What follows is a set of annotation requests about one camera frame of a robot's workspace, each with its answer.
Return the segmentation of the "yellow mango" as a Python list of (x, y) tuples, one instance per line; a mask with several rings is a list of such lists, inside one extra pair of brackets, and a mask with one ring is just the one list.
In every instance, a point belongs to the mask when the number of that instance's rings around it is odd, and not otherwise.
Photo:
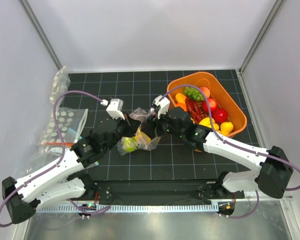
[(141, 131), (141, 127), (138, 128), (134, 139), (140, 145), (147, 145), (151, 142), (150, 137)]

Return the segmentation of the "pink dotted zip bag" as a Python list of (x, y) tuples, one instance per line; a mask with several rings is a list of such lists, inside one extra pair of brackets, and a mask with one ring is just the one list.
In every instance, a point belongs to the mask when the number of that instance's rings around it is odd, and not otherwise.
[(136, 135), (134, 137), (123, 137), (117, 144), (117, 150), (120, 155), (126, 155), (136, 150), (154, 150), (161, 137), (157, 136), (155, 133), (154, 138), (150, 138), (148, 135), (141, 131), (141, 128), (145, 126), (147, 118), (150, 116), (150, 112), (145, 111), (144, 109), (138, 107), (130, 115), (132, 119), (138, 120), (141, 122)]

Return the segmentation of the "green apple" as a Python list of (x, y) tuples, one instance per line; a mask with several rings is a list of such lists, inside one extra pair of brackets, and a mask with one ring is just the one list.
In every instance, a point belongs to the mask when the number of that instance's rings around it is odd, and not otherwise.
[(138, 148), (138, 145), (134, 138), (124, 137), (122, 140), (122, 149), (124, 152), (133, 152)]

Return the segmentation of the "green grapes bunch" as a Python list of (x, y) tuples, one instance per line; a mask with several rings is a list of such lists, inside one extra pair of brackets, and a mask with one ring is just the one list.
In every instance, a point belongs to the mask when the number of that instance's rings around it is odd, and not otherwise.
[(201, 102), (205, 100), (200, 91), (193, 87), (186, 86), (183, 89), (182, 94), (194, 101)]

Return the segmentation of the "yellow lemon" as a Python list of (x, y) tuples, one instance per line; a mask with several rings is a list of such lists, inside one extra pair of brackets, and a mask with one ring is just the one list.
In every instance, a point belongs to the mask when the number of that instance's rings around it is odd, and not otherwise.
[(224, 135), (228, 135), (230, 134), (234, 129), (234, 125), (231, 122), (223, 122), (220, 124), (220, 131), (224, 134)]

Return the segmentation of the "orange plastic basket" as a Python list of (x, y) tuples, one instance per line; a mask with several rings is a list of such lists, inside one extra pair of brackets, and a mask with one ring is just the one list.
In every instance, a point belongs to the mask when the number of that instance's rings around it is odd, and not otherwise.
[(246, 128), (247, 118), (245, 114), (212, 74), (202, 71), (178, 78), (168, 84), (167, 91), (185, 84), (209, 88), (211, 98), (217, 102), (219, 107), (224, 108), (227, 111), (228, 121), (232, 122), (234, 125), (233, 131), (228, 135), (229, 138), (233, 138)]

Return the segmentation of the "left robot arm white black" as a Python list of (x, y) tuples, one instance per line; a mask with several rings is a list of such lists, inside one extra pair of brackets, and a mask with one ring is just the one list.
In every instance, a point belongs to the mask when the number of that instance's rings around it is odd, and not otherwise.
[(38, 198), (40, 193), (49, 198), (48, 187), (102, 159), (123, 137), (135, 136), (140, 125), (141, 121), (129, 116), (104, 119), (70, 149), (63, 148), (61, 156), (46, 166), (19, 179), (5, 178), (1, 182), (3, 203), (0, 213), (6, 207), (11, 224), (29, 219), (43, 202)]

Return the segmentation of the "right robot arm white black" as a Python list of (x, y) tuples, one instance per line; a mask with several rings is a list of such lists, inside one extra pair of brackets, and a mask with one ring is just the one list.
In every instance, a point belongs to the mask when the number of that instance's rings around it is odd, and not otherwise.
[(293, 174), (280, 147), (273, 146), (270, 150), (255, 147), (213, 132), (211, 127), (194, 123), (181, 107), (149, 116), (141, 130), (150, 138), (165, 133), (174, 135), (194, 150), (219, 155), (248, 168), (244, 172), (220, 174), (215, 185), (215, 193), (220, 198), (237, 191), (254, 190), (281, 199)]

